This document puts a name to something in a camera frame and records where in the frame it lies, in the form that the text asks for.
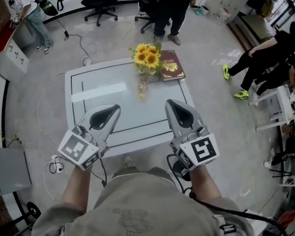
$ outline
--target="power strip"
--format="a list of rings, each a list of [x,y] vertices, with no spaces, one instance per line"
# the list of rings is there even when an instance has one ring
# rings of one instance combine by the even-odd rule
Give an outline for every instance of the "power strip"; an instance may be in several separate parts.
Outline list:
[[[54,164],[54,168],[55,170],[57,170],[57,173],[61,173],[63,168],[62,168],[62,165],[60,164],[60,161],[59,161],[59,158],[56,158],[58,157],[58,155],[52,155],[51,156],[51,163],[55,163]]]

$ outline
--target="gray floor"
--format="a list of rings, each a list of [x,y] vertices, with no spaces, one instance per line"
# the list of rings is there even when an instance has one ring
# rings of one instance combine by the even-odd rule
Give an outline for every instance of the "gray floor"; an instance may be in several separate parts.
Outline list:
[[[145,22],[134,22],[136,5],[123,5],[117,8],[116,13],[119,16],[117,22],[103,16],[99,28],[94,23],[96,17],[84,22],[87,11],[60,18],[60,21],[70,34],[83,36],[82,46],[94,58],[94,62],[102,62],[126,58],[130,55],[127,47],[152,42],[152,28],[140,34],[140,27]],[[37,146],[25,148],[32,188],[18,194],[24,202],[33,201],[42,211],[53,203],[43,182],[44,165],[52,155],[47,146],[56,152],[57,143],[67,130],[64,75],[56,76],[46,85],[56,74],[81,67],[85,57],[79,37],[71,36],[64,41],[64,30],[57,21],[49,22],[46,27],[55,46],[48,55],[44,55],[43,51],[37,52],[34,45],[26,49],[30,58],[28,73],[19,90],[9,87],[6,107],[7,137],[13,138],[16,133],[25,145]],[[247,101],[235,100],[233,94],[238,92],[244,72],[229,82],[223,79],[221,72],[222,64],[233,65],[237,62],[242,48],[227,27],[196,16],[191,9],[187,11],[179,37],[182,41],[180,47],[164,41],[163,49],[176,51],[185,70],[194,104],[210,132],[215,134],[221,156],[208,165],[210,173],[222,194],[237,202],[242,210],[249,208],[259,211],[263,208],[265,215],[272,215],[281,189],[263,207],[278,188],[279,181],[264,169],[263,161],[268,159],[271,146],[277,143],[277,129],[255,131],[256,122],[268,118],[268,106],[264,103],[258,108],[249,107]],[[37,104],[40,95],[40,126],[57,143],[39,130]],[[159,166],[169,170],[166,163],[168,153],[171,153],[170,147],[163,144],[132,153],[131,156],[139,169]],[[122,167],[123,159],[114,157],[104,160],[109,179]],[[52,175],[46,168],[46,184],[55,200],[61,198],[72,169],[72,165],[66,163],[63,173]],[[103,176],[99,163],[94,165],[93,171]],[[92,176],[89,208],[95,204],[101,190],[100,181]]]

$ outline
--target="office chair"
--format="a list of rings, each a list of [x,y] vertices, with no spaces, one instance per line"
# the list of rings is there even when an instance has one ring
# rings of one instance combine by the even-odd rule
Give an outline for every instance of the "office chair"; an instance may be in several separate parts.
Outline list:
[[[148,17],[135,17],[134,21],[138,19],[148,20],[148,22],[141,28],[141,33],[144,34],[145,29],[150,25],[155,23],[157,16],[157,0],[139,0],[140,11],[145,12]]]
[[[115,7],[110,7],[110,6],[115,4],[117,1],[118,0],[83,0],[81,2],[82,5],[84,5],[87,8],[95,8],[95,12],[87,15],[84,18],[84,20],[87,21],[89,17],[98,15],[96,25],[97,27],[100,27],[99,20],[103,14],[106,14],[106,15],[115,17],[115,21],[117,21],[118,16],[109,12],[109,10],[112,10],[113,12],[116,10]]]

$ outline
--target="yellow flower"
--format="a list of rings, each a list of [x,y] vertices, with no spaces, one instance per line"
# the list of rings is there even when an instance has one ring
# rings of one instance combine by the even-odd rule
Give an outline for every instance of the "yellow flower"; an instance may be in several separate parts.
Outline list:
[[[155,46],[148,46],[147,50],[148,50],[150,53],[157,54],[159,57],[161,56],[161,55],[158,53],[158,51],[157,51],[157,49],[156,49]]]
[[[149,68],[155,68],[159,64],[159,58],[157,54],[148,52],[146,54],[146,66]]]
[[[148,46],[149,46],[149,45],[140,44],[140,45],[138,45],[138,47],[137,47],[137,49],[136,49],[136,52],[137,52],[137,53],[143,53],[143,52],[145,52],[145,51],[148,50]]]
[[[146,64],[146,55],[145,53],[136,53],[134,56],[134,61],[136,64],[145,65]]]

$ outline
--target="red book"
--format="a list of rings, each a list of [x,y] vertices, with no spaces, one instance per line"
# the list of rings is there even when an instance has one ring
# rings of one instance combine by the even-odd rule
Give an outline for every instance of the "red book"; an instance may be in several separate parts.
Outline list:
[[[163,68],[160,72],[163,81],[184,79],[185,73],[174,50],[162,51]]]

